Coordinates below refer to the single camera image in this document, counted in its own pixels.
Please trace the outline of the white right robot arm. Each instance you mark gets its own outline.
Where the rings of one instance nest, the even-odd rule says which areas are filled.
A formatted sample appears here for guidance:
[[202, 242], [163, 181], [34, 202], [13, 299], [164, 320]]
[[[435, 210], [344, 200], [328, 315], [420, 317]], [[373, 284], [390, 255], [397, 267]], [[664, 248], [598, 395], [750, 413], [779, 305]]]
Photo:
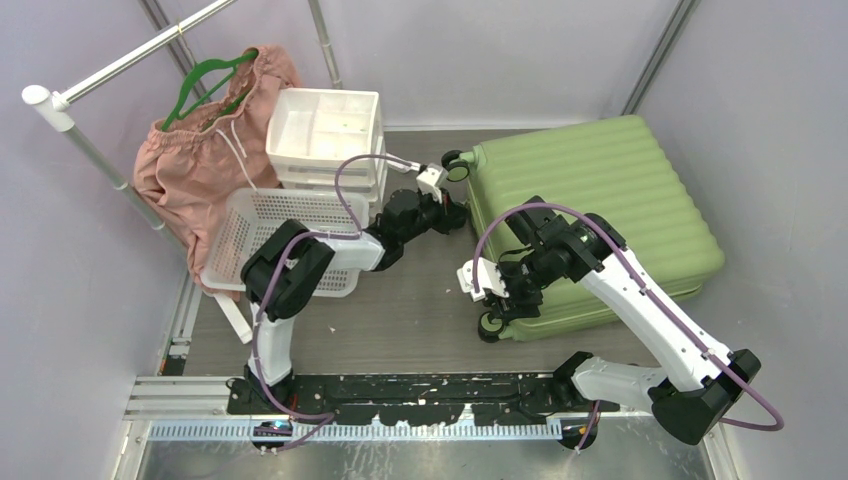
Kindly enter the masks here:
[[662, 290], [601, 216], [535, 196], [493, 220], [506, 223], [525, 255], [517, 261], [483, 258], [481, 245], [459, 270], [466, 292], [502, 324], [539, 311], [544, 291], [569, 280], [601, 300], [658, 361], [654, 368], [607, 361], [579, 351], [553, 373], [558, 403], [577, 411], [603, 402], [651, 414], [675, 439], [699, 443], [725, 421], [761, 368], [750, 350], [730, 350], [701, 329]]

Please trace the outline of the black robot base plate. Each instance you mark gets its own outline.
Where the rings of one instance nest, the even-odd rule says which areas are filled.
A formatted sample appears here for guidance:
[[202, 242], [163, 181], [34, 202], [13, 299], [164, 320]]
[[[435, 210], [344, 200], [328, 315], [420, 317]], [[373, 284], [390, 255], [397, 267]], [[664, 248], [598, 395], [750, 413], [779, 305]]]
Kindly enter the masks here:
[[272, 387], [267, 399], [250, 372], [226, 380], [231, 415], [282, 415], [317, 425], [448, 426], [463, 412], [477, 426], [541, 425], [555, 414], [588, 414], [579, 400], [549, 373], [438, 373], [295, 375]]

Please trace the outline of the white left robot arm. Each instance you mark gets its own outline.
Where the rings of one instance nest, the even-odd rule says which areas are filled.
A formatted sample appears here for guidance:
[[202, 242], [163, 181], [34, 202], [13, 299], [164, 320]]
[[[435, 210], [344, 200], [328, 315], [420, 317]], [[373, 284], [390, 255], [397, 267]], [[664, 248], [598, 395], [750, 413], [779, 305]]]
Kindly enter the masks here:
[[253, 312], [245, 379], [255, 403], [269, 413], [290, 403], [294, 322], [327, 271], [384, 271], [413, 239], [428, 231], [447, 235], [464, 227], [468, 217], [468, 208], [446, 189], [437, 195], [400, 189], [361, 232], [329, 233], [285, 221], [241, 271]]

